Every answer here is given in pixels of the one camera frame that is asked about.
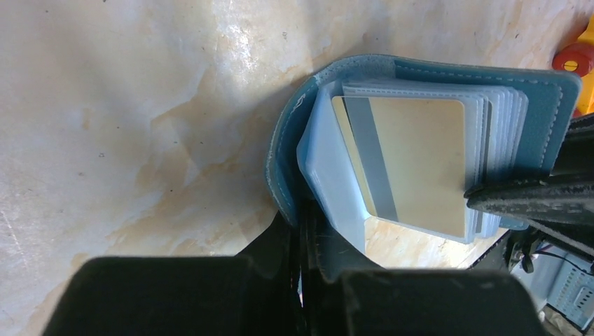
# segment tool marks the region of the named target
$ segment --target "marble surface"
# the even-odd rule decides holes
[[[0,1],[0,334],[37,335],[102,255],[237,253],[275,214],[263,158],[347,55],[547,68],[591,1]],[[389,267],[486,249],[368,223]]]

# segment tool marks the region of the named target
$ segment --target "wallet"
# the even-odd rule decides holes
[[[581,91],[570,72],[443,64],[391,55],[357,55],[331,63],[302,84],[282,109],[265,158],[265,178],[285,220],[298,227],[298,208],[312,192],[297,164],[296,149],[308,123],[318,89],[349,78],[399,78],[467,85],[502,85],[522,91],[529,104],[513,165],[513,179],[548,176],[565,137]],[[340,223],[335,229],[342,232]],[[503,218],[502,228],[523,230],[527,223]],[[363,241],[363,228],[360,237]]]

